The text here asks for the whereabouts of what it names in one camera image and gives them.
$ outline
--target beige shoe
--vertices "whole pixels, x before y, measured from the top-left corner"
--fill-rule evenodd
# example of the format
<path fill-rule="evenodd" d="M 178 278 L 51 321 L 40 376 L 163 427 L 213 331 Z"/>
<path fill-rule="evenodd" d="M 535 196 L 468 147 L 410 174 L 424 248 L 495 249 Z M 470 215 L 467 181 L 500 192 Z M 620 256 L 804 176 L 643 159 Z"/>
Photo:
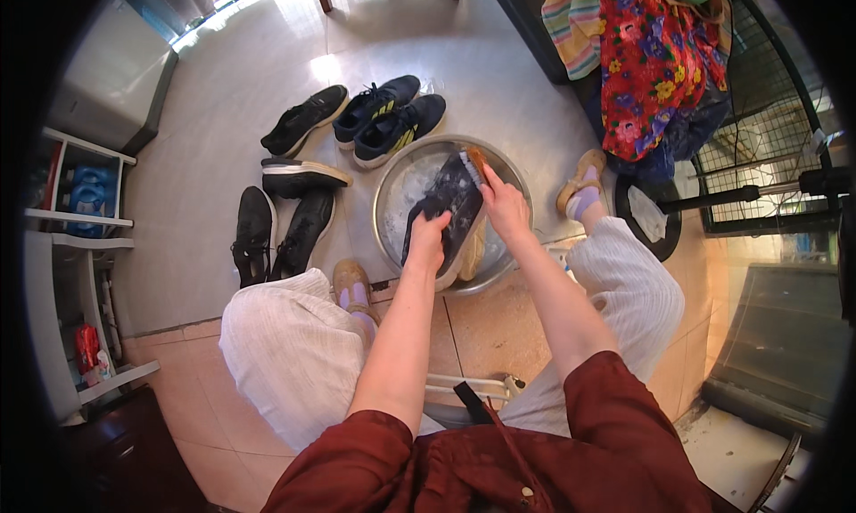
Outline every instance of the beige shoe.
<path fill-rule="evenodd" d="M 359 265 L 357 261 L 352 261 L 351 259 L 345 259 L 344 261 L 339 261 L 336 264 L 336 267 L 333 268 L 333 292 L 336 294 L 336 303 L 341 303 L 342 293 L 345 289 L 351 289 L 356 284 L 362 284 L 366 289 L 366 298 L 371 303 L 371 290 L 369 288 L 369 276 L 366 274 L 366 270 L 363 269 L 363 266 Z M 351 291 L 348 291 L 348 306 L 345 307 L 345 310 L 348 313 L 363 313 L 367 314 L 369 318 L 373 319 L 375 325 L 380 326 L 380 316 L 372 306 L 363 305 L 360 302 L 354 301 L 354 297 L 350 294 Z"/>
<path fill-rule="evenodd" d="M 597 170 L 597 178 L 590 181 L 584 181 L 583 176 L 590 165 L 593 165 Z M 603 190 L 600 185 L 600 176 L 601 173 L 604 172 L 605 166 L 606 155 L 600 149 L 592 149 L 586 154 L 583 154 L 583 157 L 580 158 L 580 162 L 577 164 L 577 174 L 562 186 L 562 189 L 559 191 L 559 195 L 556 197 L 556 209 L 559 210 L 559 213 L 564 215 L 565 207 L 568 205 L 568 201 L 571 200 L 571 196 L 579 192 L 582 188 L 594 186 L 597 188 L 597 191 Z"/>
<path fill-rule="evenodd" d="M 470 237 L 463 253 L 464 260 L 461 262 L 461 270 L 458 272 L 459 281 L 472 281 L 476 277 L 476 270 L 485 258 L 485 232 L 487 221 L 482 219 L 475 233 Z"/>

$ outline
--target colorful towel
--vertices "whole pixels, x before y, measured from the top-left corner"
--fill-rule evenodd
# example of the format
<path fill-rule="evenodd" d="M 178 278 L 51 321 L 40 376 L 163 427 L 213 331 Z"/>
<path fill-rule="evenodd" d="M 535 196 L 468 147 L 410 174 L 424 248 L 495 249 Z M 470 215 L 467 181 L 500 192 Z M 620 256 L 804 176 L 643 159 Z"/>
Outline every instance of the colorful towel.
<path fill-rule="evenodd" d="M 695 108 L 708 76 L 727 90 L 719 26 L 663 0 L 602 0 L 601 20 L 604 150 L 635 162 Z"/>
<path fill-rule="evenodd" d="M 600 64 L 600 0 L 544 0 L 541 20 L 569 79 L 584 78 Z"/>

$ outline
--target lavender sock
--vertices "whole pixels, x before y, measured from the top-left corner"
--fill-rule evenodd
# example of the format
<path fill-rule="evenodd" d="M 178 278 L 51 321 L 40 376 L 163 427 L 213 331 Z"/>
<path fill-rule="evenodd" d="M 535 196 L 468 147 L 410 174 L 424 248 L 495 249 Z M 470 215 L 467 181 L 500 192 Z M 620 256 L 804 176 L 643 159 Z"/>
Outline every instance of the lavender sock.
<path fill-rule="evenodd" d="M 366 289 L 363 287 L 362 284 L 355 284 L 352 288 L 346 288 L 342 291 L 342 295 L 339 296 L 340 307 L 346 310 L 348 309 L 348 305 L 351 304 L 351 291 L 354 293 L 355 302 L 369 306 L 369 298 L 366 295 Z M 362 320 L 362 323 L 366 326 L 366 335 L 369 337 L 370 341 L 374 341 L 375 333 L 378 331 L 378 325 L 374 323 L 374 320 L 371 319 L 371 316 L 366 313 L 359 312 L 351 313 L 351 316 Z"/>
<path fill-rule="evenodd" d="M 583 175 L 583 180 L 597 180 L 597 168 L 590 165 Z M 596 200 L 600 200 L 600 190 L 595 186 L 586 186 L 577 193 L 571 195 L 571 199 L 565 205 L 565 215 L 571 219 L 579 221 L 585 209 Z"/>

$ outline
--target red shirt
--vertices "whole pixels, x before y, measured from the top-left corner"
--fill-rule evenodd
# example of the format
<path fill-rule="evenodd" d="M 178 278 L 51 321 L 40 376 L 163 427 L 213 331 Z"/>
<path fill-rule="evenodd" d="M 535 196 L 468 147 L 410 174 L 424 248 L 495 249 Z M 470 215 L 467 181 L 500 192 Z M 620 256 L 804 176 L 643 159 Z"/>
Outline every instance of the red shirt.
<path fill-rule="evenodd" d="M 564 384 L 573 439 L 496 425 L 418 437 L 379 411 L 328 427 L 263 511 L 710 511 L 677 433 L 621 358 Z"/>

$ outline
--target metal basin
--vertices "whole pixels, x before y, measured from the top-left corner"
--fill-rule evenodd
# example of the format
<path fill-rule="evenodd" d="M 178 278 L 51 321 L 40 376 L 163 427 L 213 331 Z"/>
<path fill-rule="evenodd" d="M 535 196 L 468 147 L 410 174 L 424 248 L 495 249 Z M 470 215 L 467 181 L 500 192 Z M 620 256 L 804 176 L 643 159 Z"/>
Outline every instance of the metal basin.
<path fill-rule="evenodd" d="M 449 154 L 456 154 L 463 150 L 465 145 L 480 147 L 497 175 L 523 193 L 530 208 L 529 228 L 532 228 L 535 218 L 531 212 L 529 189 L 519 170 L 505 154 L 493 145 L 466 135 L 443 133 L 428 136 L 406 146 L 390 160 L 378 183 L 378 191 L 375 192 L 372 204 L 371 230 L 384 260 L 395 273 L 401 274 L 403 227 L 407 224 L 407 212 L 421 199 L 423 190 L 420 185 L 431 182 L 435 172 L 431 170 L 435 164 L 439 170 Z M 476 294 L 502 279 L 513 268 L 514 259 L 511 253 L 505 249 L 505 244 L 488 222 L 485 258 L 476 271 L 476 277 L 472 281 L 455 281 L 443 294 Z"/>

